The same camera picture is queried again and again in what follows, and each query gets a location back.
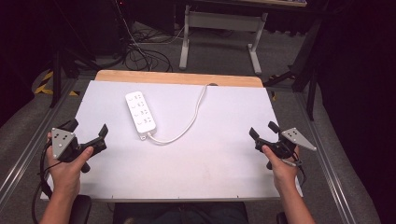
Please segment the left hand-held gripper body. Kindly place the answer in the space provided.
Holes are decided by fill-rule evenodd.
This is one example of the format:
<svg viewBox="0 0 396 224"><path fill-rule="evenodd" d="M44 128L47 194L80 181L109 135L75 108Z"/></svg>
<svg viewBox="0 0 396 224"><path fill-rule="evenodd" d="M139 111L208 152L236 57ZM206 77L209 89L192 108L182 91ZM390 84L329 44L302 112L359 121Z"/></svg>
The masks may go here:
<svg viewBox="0 0 396 224"><path fill-rule="evenodd" d="M92 147L92 157L106 149L105 138L99 135L85 144L80 144L74 133L63 129L51 130L52 154L61 162L74 161L87 147Z"/></svg>

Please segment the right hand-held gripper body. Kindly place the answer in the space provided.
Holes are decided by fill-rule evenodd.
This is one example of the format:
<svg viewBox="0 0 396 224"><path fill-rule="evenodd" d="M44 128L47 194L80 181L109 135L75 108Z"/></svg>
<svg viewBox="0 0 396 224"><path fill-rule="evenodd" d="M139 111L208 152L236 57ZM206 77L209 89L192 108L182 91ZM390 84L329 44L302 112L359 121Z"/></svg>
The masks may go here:
<svg viewBox="0 0 396 224"><path fill-rule="evenodd" d="M282 161L287 161L293 158L293 165L301 166L302 162L295 153L296 147L302 147L309 150L316 151L317 148L309 142L296 128L291 128L277 133L278 140L274 143L259 137L255 142L255 148L262 152L263 146L268 146L274 154Z"/></svg>

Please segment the person's left hand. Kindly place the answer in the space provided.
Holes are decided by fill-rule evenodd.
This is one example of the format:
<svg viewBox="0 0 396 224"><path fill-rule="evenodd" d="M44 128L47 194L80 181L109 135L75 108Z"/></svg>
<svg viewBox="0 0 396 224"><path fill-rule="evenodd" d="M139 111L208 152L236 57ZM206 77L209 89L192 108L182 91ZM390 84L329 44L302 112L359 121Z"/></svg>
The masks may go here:
<svg viewBox="0 0 396 224"><path fill-rule="evenodd" d="M50 199L72 200L79 194L80 173L82 166L89 160L93 147L87 147L71 162L59 162L53 158L52 147L48 147L46 156L49 173L53 181L53 190Z"/></svg>

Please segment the person's right hand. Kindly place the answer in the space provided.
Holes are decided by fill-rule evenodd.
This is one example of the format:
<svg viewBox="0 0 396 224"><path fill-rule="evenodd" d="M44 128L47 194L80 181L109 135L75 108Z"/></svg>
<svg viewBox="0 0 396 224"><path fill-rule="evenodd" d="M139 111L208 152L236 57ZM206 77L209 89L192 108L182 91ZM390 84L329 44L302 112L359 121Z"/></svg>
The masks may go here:
<svg viewBox="0 0 396 224"><path fill-rule="evenodd" d="M274 183L279 194L290 194L293 191L298 193L295 183L298 169L283 162L268 146L263 146L262 151L272 164Z"/></svg>

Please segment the white power strip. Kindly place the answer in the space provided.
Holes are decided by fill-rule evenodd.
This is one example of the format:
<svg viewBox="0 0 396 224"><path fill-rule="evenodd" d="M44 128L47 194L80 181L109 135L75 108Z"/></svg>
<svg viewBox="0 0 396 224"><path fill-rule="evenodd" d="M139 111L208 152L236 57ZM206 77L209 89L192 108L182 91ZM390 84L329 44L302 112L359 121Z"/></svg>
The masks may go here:
<svg viewBox="0 0 396 224"><path fill-rule="evenodd" d="M156 122L151 115L144 94L141 91L134 91L126 94L125 100L140 139L145 140L149 134L156 133Z"/></svg>

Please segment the yellow black floor tape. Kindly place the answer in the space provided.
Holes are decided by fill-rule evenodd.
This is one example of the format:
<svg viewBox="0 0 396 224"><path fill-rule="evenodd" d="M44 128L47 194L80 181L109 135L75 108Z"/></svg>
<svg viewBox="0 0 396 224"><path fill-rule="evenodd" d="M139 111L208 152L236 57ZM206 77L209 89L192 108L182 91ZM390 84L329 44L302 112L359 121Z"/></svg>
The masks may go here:
<svg viewBox="0 0 396 224"><path fill-rule="evenodd" d="M53 77L53 72L49 70L48 73L44 75L44 77L41 79L38 87L35 89L35 94L43 93L43 94L52 95L54 91L47 88L47 85L49 84L50 79L52 77Z"/></svg>

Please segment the black tripod stand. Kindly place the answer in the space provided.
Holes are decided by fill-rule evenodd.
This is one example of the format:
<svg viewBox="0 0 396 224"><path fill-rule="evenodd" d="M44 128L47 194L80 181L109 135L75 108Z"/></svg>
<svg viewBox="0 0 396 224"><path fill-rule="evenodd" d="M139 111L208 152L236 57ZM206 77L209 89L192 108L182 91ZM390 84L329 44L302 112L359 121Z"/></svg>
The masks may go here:
<svg viewBox="0 0 396 224"><path fill-rule="evenodd" d="M62 72L68 78L79 76L77 61L93 71L102 69L95 63L89 38L81 24L82 0L44 0L49 10L47 23L51 29L50 45L53 64L53 96L50 107L55 107L62 96Z"/></svg>

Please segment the black metal stand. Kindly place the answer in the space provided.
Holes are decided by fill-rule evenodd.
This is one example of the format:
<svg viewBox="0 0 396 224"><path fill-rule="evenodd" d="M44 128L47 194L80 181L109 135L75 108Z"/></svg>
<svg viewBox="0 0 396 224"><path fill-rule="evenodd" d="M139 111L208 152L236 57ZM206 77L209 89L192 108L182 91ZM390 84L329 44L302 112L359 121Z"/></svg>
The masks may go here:
<svg viewBox="0 0 396 224"><path fill-rule="evenodd" d="M302 92L306 86L309 86L305 111L311 120L314 119L313 109L317 85L314 46L317 44L317 36L321 24L322 19L315 19L305 37L300 51L293 64L290 66L290 70L280 76L271 77L268 81L263 83L265 87L273 87L288 78L294 77L294 82L291 84L291 89L294 92Z"/></svg>

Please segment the person's legs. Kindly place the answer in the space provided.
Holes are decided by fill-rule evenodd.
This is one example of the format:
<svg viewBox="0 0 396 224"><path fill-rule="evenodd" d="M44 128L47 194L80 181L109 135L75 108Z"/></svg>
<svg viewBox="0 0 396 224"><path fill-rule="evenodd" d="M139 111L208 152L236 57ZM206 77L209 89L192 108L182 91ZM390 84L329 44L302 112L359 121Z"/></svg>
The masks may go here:
<svg viewBox="0 0 396 224"><path fill-rule="evenodd" d="M116 203L113 224L249 224L244 203Z"/></svg>

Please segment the aluminium rail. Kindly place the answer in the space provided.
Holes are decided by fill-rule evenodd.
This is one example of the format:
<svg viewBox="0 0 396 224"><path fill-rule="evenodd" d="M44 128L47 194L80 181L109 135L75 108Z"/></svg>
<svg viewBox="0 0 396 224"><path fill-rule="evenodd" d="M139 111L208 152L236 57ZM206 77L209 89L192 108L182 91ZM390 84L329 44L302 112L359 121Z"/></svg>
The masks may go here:
<svg viewBox="0 0 396 224"><path fill-rule="evenodd" d="M64 82L61 98L54 107L50 107L50 95L38 95L0 128L0 212L45 142L50 124L76 82L75 79Z"/></svg>
<svg viewBox="0 0 396 224"><path fill-rule="evenodd" d="M304 114L304 120L307 123L309 132L312 134L315 146L317 147L318 162L322 168L323 174L326 178L333 200L343 221L343 224L356 224L356 220L351 212L345 193L343 192L342 184L335 172L332 163L329 160L325 147L319 137L318 128L313 120L308 116L306 111L306 103L304 95L299 92L294 93L294 97L300 110Z"/></svg>

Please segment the white metal desk frame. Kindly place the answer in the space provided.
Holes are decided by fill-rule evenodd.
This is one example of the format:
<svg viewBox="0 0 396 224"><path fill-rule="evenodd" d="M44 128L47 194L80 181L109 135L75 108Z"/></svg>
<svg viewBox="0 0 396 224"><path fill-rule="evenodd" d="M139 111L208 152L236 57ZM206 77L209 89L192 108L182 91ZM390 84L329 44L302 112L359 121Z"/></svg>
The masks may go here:
<svg viewBox="0 0 396 224"><path fill-rule="evenodd" d="M257 7L275 7L280 9L297 9L306 7L306 0L232 0L236 4L253 4ZM185 6L184 12L184 36L181 47L179 68L187 68L189 55L189 31L194 28L224 29L231 31L254 32L255 39L247 45L252 67L255 75L260 75L262 69L257 56L257 47L260 43L264 25L268 13L263 12L260 16L230 15L211 12L197 12L191 10L191 5Z"/></svg>

